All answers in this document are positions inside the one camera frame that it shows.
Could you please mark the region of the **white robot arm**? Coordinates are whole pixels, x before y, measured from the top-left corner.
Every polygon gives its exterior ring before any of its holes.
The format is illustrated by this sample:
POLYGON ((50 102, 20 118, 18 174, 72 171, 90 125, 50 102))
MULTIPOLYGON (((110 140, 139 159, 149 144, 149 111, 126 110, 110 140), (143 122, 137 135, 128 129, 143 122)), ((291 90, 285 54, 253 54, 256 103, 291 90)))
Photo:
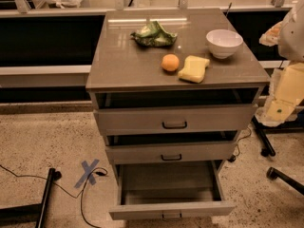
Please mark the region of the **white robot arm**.
POLYGON ((284 69, 272 73, 269 96, 257 112, 262 124, 278 126, 304 100, 304 0, 297 1, 282 21, 262 34, 259 42, 277 46, 279 55, 289 61, 284 69))

